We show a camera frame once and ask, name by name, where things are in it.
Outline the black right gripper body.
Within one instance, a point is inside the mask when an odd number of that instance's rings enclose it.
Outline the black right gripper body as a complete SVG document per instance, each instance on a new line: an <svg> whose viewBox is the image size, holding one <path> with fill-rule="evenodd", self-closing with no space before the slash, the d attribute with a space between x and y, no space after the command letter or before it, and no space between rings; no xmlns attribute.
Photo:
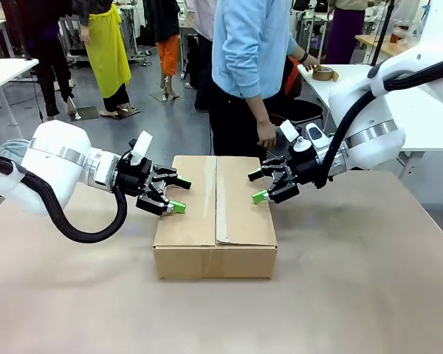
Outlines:
<svg viewBox="0 0 443 354"><path fill-rule="evenodd" d="M308 148L296 152L293 148L289 148L288 151L289 157L286 164L294 176L294 181L301 185L314 182L320 172L320 162L317 160L316 150Z"/></svg>

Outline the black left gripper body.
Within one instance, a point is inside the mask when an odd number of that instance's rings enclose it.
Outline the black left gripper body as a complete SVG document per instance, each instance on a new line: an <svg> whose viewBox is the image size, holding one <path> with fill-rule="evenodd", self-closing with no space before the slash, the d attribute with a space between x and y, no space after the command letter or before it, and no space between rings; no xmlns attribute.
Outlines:
<svg viewBox="0 0 443 354"><path fill-rule="evenodd" d="M153 191L149 184L152 161L143 157L139 163L132 165L132 157L131 154L125 154L117 163L116 187L125 195L132 197L151 196Z"/></svg>

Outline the person's right hand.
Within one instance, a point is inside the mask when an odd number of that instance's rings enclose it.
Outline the person's right hand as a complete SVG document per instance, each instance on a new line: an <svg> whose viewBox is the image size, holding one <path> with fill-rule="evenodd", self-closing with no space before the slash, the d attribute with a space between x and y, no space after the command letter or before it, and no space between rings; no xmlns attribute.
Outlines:
<svg viewBox="0 0 443 354"><path fill-rule="evenodd" d="M277 135L275 126L270 121L259 122L257 124L258 144L265 149L270 149L276 145Z"/></svg>

